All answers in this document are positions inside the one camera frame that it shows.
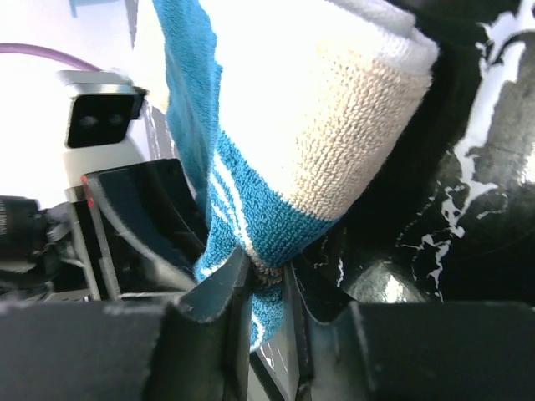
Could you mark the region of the teal beige Doraemon towel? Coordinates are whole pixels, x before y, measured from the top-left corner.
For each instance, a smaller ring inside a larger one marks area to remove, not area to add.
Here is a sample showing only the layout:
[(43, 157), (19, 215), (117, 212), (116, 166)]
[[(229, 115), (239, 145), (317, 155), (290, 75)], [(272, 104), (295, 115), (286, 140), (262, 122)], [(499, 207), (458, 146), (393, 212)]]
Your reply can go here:
[(352, 206), (431, 85), (435, 42), (388, 1), (157, 1), (167, 125), (209, 228), (198, 281), (241, 247), (251, 349), (283, 321), (283, 265)]

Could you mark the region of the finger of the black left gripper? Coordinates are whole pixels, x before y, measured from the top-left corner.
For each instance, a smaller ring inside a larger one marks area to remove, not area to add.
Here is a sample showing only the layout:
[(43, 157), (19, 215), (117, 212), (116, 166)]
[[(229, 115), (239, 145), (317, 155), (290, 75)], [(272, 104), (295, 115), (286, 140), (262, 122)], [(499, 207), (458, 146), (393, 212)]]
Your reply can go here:
[(112, 299), (187, 292), (207, 228), (181, 162), (162, 159), (81, 179)]

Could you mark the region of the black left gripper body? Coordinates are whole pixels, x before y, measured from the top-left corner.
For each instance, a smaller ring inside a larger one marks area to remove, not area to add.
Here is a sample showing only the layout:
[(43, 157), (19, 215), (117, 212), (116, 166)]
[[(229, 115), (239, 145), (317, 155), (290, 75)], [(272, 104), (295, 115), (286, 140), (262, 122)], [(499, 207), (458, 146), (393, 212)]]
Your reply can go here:
[(1, 197), (1, 299), (93, 301), (100, 293), (69, 205)]

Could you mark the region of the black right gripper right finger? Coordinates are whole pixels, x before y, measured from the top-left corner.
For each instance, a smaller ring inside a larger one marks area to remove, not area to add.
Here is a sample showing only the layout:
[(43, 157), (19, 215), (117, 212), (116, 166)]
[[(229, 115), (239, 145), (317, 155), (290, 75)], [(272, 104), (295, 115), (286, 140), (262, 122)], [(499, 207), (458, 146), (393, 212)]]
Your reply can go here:
[(361, 304), (284, 270), (293, 400), (531, 400), (534, 312), (515, 303)]

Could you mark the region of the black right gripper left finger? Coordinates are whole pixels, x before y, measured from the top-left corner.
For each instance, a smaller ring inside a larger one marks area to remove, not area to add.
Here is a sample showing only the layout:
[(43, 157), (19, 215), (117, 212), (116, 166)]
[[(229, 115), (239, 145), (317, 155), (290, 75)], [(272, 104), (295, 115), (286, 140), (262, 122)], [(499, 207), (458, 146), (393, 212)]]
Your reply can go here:
[(172, 302), (3, 302), (2, 399), (246, 399), (249, 266)]

